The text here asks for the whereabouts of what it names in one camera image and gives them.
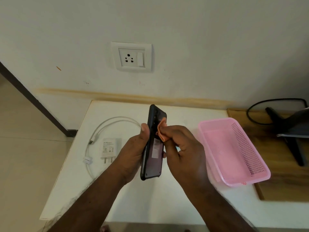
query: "white label on phone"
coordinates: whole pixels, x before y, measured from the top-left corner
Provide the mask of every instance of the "white label on phone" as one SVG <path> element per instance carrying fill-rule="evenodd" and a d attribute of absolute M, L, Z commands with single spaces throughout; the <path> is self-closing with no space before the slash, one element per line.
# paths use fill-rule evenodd
<path fill-rule="evenodd" d="M 160 140 L 158 139 L 154 139 L 154 146 L 152 148 L 152 158 L 158 159 L 159 158 L 159 154 L 160 154 Z"/>

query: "pink plastic basket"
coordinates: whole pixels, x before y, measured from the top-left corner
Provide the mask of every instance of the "pink plastic basket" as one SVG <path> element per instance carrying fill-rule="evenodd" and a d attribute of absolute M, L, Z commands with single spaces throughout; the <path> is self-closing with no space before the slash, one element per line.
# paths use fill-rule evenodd
<path fill-rule="evenodd" d="M 202 121 L 198 128 L 216 181 L 237 187 L 270 178 L 267 165 L 235 119 Z"/>

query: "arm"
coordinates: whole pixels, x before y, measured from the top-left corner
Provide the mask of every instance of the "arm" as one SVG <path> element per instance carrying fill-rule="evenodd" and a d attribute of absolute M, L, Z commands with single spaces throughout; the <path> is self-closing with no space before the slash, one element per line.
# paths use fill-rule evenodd
<path fill-rule="evenodd" d="M 216 191 L 207 176 L 204 147 L 183 126 L 161 127 L 171 139 L 165 150 L 168 167 L 210 231 L 254 231 Z"/>
<path fill-rule="evenodd" d="M 48 232 L 98 232 L 118 192 L 134 178 L 148 139 L 148 125 L 142 124 L 141 133 L 127 141 L 115 161 Z"/>

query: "perforated basket side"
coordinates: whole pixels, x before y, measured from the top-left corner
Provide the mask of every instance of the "perforated basket side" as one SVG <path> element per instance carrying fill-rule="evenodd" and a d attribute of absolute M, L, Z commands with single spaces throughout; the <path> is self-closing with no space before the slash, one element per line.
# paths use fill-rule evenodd
<path fill-rule="evenodd" d="M 247 138 L 243 135 L 242 131 L 238 128 L 236 123 L 232 124 L 239 148 L 241 149 L 245 163 L 251 175 L 265 172 L 264 164 L 260 161 L 255 151 L 252 149 Z"/>

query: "wall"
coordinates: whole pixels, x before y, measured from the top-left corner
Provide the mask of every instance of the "wall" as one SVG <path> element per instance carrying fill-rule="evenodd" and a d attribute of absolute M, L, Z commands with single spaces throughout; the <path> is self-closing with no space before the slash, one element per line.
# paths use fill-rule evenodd
<path fill-rule="evenodd" d="M 0 0 L 0 61 L 30 90 L 233 101 L 309 98 L 309 0 Z M 110 42 L 152 43 L 152 73 Z M 68 129 L 91 98 L 35 93 Z"/>

